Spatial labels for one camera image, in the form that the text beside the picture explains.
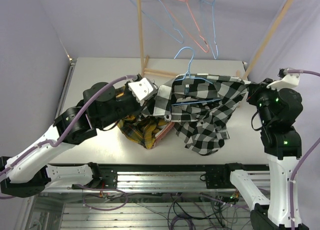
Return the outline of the pink hanger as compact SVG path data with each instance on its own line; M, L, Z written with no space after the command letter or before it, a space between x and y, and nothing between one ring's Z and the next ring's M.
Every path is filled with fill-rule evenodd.
M163 4L169 15L194 44L202 52L208 53L209 45L197 17L192 11L190 0L163 0Z

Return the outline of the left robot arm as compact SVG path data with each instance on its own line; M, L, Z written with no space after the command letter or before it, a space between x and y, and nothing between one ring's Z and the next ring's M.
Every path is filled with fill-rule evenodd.
M51 161L95 137L98 130L139 114L144 102L156 92L156 85L146 78L126 82L123 89L99 82L85 90L83 99L58 116L28 149L14 157L1 157L1 199L30 197L50 187L115 188L115 174L96 163L61 167L51 165Z

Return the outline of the yellow plaid shirt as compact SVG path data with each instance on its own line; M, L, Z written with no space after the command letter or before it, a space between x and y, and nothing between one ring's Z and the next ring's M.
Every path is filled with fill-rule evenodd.
M154 107L153 112L146 116L140 114L139 116L128 116L120 119L116 122L116 126L121 131L121 133L130 141L137 143L143 147L143 137L146 128L151 124L157 124L163 126L168 124L168 121L165 121L163 117L154 116Z

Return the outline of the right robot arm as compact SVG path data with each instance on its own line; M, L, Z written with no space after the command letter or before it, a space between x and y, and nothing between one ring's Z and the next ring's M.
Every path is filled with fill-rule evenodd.
M257 131L268 159L270 197L238 166L221 174L221 184L239 191L250 210L253 229L307 229L295 180L303 156L302 140L293 124L303 110L302 97L293 89L271 89L263 82L249 85L246 101L256 106L261 121Z

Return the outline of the blue hanger of checkered shirt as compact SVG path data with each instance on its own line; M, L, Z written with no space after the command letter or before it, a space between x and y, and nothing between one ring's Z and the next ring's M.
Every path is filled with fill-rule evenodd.
M203 80L209 84L212 84L212 82L210 82L209 80L207 80L206 78L203 78L203 77L195 77L195 76L192 76L191 75L191 64L192 64L192 61L194 59L194 56L195 56L195 50L191 47L182 47L178 52L177 54L175 55L174 59L176 59L179 54L181 53L181 51L185 50L185 49L190 49L192 51L192 56L191 56L191 59L188 63L188 66L187 66L187 71L185 72L185 74L183 75L183 77L181 79L175 79L175 82L176 81L183 81L185 80L186 78L188 79L196 79L196 80ZM176 102L176 103L173 103L172 106L183 106L183 105L193 105L193 104L200 104L200 103L211 103L211 102L216 102L216 101L220 101L221 98L212 98L210 100L200 100L200 101L186 101L186 102Z

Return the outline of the blue hanger of plaid shirt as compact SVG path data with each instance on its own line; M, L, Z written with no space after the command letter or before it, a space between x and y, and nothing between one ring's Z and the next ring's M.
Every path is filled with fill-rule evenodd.
M216 25L215 25L215 4L216 0L211 2L206 0L199 0L200 13L202 18L202 24L204 27L204 33L206 36L206 43L211 51L214 60L219 57L219 47L217 44ZM211 10L211 26L208 24L205 18L205 5L210 6Z

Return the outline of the blue wire hanger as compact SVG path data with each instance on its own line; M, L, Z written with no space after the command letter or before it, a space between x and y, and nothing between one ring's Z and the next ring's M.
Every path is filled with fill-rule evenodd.
M179 30L176 21L162 0L140 0L140 2L146 3L146 7L141 8L141 13L144 16L179 44L185 42L184 36Z

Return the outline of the black white checkered shirt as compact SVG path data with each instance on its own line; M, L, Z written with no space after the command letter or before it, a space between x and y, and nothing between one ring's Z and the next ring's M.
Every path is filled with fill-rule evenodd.
M187 149L211 155L229 139L227 122L248 86L248 81L233 76L178 75L159 86L141 113L173 122Z

